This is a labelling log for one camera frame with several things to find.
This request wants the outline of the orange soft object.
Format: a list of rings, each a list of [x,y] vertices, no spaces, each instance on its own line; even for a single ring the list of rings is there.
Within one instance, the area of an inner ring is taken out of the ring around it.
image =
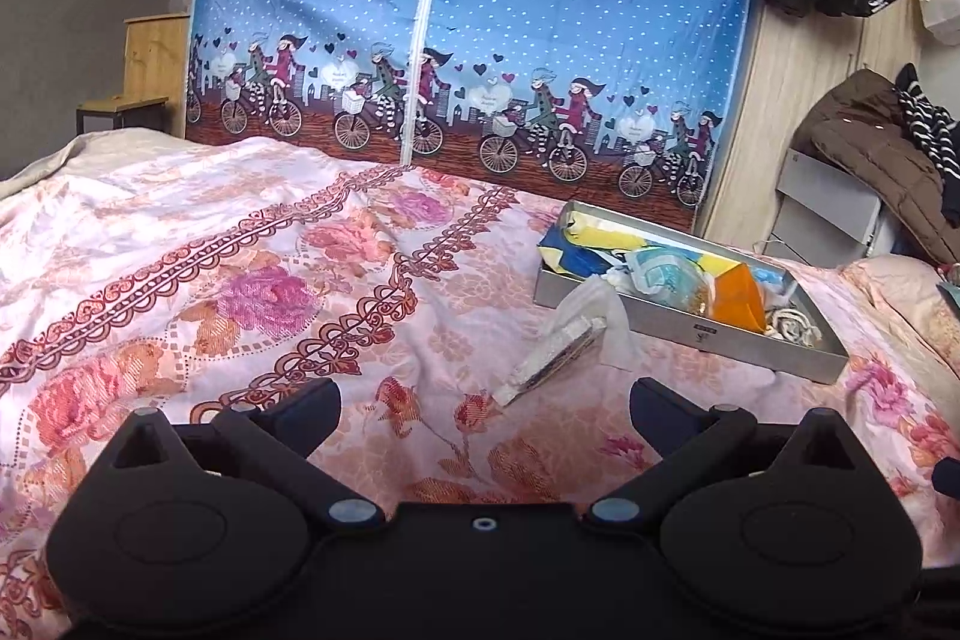
[[[766,316],[760,286],[747,264],[734,264],[715,277],[715,297],[709,316],[721,325],[750,333],[765,333]]]

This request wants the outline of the teal white plastic package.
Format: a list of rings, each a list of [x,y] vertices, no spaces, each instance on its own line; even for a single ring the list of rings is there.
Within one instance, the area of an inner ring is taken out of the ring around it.
[[[625,256],[636,294],[689,315],[708,316],[715,297],[713,277],[679,250],[644,247]]]

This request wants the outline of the grey shallow tray box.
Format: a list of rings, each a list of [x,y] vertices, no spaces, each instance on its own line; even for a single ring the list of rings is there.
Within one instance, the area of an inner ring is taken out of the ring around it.
[[[830,385],[850,356],[793,273],[638,217],[569,201],[540,241],[534,302],[556,308],[590,276],[632,330]]]

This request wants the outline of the blue grey pillow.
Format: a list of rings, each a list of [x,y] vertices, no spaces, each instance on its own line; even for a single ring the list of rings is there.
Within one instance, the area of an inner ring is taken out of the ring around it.
[[[937,289],[939,289],[939,292],[942,294],[942,297],[944,297],[953,314],[957,316],[957,318],[960,318],[960,287],[941,280],[939,284],[937,284]]]

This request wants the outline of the blue yellow cloth in tray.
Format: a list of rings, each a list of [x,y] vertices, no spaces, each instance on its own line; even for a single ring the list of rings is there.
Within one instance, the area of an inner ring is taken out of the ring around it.
[[[628,230],[625,225],[588,216],[583,211],[573,211],[558,217],[539,243],[540,256],[550,271],[578,279],[601,276],[620,294],[635,297],[640,296],[631,286],[625,256],[644,247],[679,250],[713,277],[713,287],[716,276],[732,268],[734,264],[747,264],[760,286],[763,308],[773,308],[776,302],[788,302],[797,289],[797,284],[789,282],[784,271],[761,269],[757,263],[695,250],[675,241],[647,238],[636,230]]]

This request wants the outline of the floral pink bed quilt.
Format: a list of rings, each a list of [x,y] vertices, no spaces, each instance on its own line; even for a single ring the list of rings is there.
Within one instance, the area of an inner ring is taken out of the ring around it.
[[[636,336],[507,408],[534,346],[539,243],[560,206],[427,169],[272,139],[210,147],[153,131],[73,139],[2,185],[2,632],[68,627],[44,548],[117,427],[265,406],[337,383],[314,463],[384,509],[402,500],[586,503],[651,468],[628,390],[793,424],[841,412],[900,497],[931,567],[958,559],[932,487],[958,450],[958,321],[934,269],[893,256],[796,266],[848,353],[832,385]]]

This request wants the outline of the grey plastic drawer unit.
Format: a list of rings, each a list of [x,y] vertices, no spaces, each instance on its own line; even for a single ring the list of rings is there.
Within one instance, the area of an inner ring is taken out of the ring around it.
[[[853,175],[789,151],[776,183],[779,209],[763,251],[819,268],[886,255],[900,222],[878,194]]]

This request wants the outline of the striped navy white garment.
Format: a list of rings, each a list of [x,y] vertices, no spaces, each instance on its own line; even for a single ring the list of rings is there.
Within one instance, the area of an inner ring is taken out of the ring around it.
[[[960,219],[960,165],[958,165],[958,119],[946,107],[934,105],[919,82],[913,63],[900,69],[895,79],[896,98],[905,118],[907,135],[929,158],[942,181],[940,212],[952,229]]]

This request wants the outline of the brown padded jacket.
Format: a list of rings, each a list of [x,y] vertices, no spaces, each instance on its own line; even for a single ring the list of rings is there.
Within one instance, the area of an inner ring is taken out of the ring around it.
[[[859,69],[807,112],[791,147],[872,188],[926,258],[952,264],[958,227],[940,212],[939,172],[907,135],[895,79]]]

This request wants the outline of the wooden wardrobe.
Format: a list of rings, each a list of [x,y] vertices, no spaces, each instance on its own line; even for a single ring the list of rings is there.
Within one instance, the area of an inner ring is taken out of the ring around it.
[[[892,79],[901,64],[918,63],[923,34],[916,0],[868,19],[796,19],[752,0],[736,111],[724,123],[695,232],[747,250],[765,240],[778,212],[781,163],[807,112],[859,68]]]

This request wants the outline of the small wooden side table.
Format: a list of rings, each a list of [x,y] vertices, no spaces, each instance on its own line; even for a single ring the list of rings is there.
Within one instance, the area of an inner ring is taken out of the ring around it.
[[[146,128],[184,139],[189,14],[131,17],[124,27],[121,93],[80,103],[76,134]]]

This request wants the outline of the blue bicycle print wardrobe cover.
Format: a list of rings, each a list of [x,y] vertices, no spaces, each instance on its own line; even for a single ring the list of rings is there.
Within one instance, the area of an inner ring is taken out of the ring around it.
[[[750,0],[194,0],[185,129],[690,229]]]

